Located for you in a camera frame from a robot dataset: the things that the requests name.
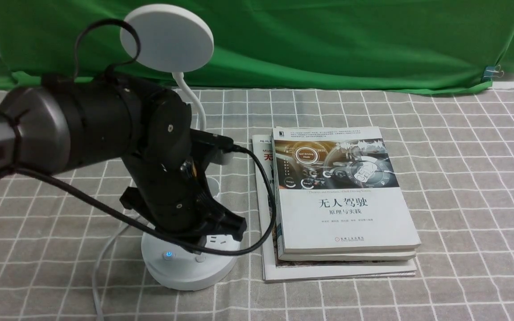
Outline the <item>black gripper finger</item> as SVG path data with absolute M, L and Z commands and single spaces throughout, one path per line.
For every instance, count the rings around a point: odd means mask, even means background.
M 203 248 L 204 250 L 208 249 L 210 245 L 212 245 L 211 239 L 186 239 L 188 246 L 186 247 L 186 251 L 192 253 L 194 255 L 204 254 L 204 251 L 198 251 L 193 249 L 192 247 Z

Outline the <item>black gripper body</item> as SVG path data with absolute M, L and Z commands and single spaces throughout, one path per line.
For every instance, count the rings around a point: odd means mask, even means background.
M 128 187 L 120 202 L 156 232 L 182 242 L 210 235 L 230 235 L 240 242 L 247 229 L 245 218 L 214 199 L 205 173 L 225 154 L 194 154 L 190 129 L 149 134 L 134 152 L 122 156 L 135 187 Z

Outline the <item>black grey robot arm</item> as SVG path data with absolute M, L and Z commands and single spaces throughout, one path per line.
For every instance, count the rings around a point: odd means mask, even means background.
M 191 121 L 191 106 L 175 91 L 144 79 L 45 78 L 41 86 L 9 91 L 0 102 L 0 179 L 21 173 L 122 219 L 117 210 L 52 179 L 120 159 L 135 183 L 120 202 L 146 221 L 134 227 L 193 253 L 208 236 L 240 242 L 245 218 L 213 198 L 205 173 L 234 142 L 193 129 Z

